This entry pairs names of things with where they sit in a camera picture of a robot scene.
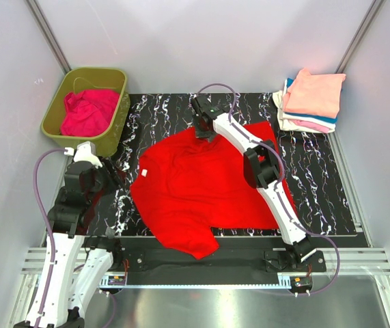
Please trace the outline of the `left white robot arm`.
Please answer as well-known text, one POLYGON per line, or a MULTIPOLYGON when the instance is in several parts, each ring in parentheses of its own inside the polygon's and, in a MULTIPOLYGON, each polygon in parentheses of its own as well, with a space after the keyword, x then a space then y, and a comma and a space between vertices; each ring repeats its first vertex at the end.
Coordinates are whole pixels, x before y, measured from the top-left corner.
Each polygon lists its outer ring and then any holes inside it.
POLYGON ((107 271, 124 267, 120 240, 88 236, 100 198, 122 186, 122 173, 108 159, 101 166, 74 161, 64 174, 46 220, 46 255, 35 299, 17 327, 84 327, 85 313, 107 271))

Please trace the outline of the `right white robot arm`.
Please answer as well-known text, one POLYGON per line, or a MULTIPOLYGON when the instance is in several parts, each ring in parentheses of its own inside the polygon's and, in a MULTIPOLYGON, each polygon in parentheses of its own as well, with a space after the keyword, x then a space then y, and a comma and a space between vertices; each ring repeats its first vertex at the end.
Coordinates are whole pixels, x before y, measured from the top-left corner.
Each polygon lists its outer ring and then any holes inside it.
POLYGON ((284 168, 274 143, 250 133, 205 95, 195 96, 191 106, 198 138, 211 140, 220 135, 241 153, 247 184, 262 196, 280 229, 285 253, 278 260, 278 267, 303 270, 311 262, 316 248, 285 194, 284 168))

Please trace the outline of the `red t-shirt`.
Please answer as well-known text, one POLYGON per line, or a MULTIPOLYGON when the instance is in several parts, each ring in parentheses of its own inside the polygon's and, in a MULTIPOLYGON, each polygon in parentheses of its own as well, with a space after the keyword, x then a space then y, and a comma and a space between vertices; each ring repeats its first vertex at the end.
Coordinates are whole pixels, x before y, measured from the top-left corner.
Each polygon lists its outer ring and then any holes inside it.
POLYGON ((130 193, 143 222, 164 247, 198 260, 219 247, 213 228, 279 227, 262 196, 245 181, 241 153, 222 136, 196 138, 194 128, 165 138, 140 156, 130 193))

